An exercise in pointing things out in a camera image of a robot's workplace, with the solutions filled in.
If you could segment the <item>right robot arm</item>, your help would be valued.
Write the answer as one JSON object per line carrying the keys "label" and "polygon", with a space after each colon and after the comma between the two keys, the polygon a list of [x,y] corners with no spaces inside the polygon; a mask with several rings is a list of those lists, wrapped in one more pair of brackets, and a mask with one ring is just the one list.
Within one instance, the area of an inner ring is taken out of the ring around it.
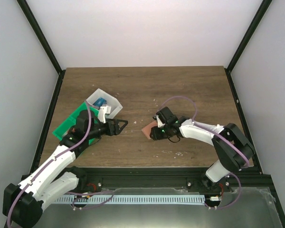
{"label": "right robot arm", "polygon": [[256,151],[252,143],[234,123],[225,126],[200,123],[192,118],[178,118],[168,107],[159,110],[153,117],[156,125],[151,128],[150,138],[154,141],[190,138],[214,147],[218,160],[201,177],[204,190],[213,191],[219,181],[249,166]]}

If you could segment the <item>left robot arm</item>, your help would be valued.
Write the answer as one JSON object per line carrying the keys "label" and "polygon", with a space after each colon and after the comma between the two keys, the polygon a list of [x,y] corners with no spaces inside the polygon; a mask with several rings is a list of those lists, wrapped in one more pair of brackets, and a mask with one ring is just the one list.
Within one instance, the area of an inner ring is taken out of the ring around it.
{"label": "left robot arm", "polygon": [[19,184],[11,183],[5,188],[2,211],[7,227],[15,222],[31,228],[57,198],[71,190],[76,190],[76,194],[83,192],[87,188],[87,174],[76,167],[64,169],[91,146],[90,140],[119,135],[127,124],[127,120],[120,119],[101,121],[89,108],[82,110],[52,155]]}

